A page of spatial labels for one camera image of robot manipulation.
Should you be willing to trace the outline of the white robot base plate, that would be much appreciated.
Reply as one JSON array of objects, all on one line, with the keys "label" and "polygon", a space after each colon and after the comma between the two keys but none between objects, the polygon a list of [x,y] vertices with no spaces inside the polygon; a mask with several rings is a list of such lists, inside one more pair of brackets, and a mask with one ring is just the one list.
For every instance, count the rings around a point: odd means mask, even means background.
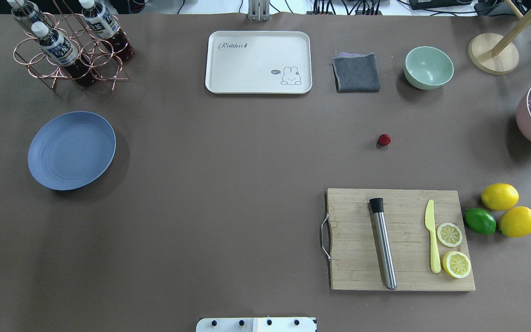
[{"label": "white robot base plate", "polygon": [[204,318],[196,324],[196,332],[316,332],[312,317],[235,317]]}]

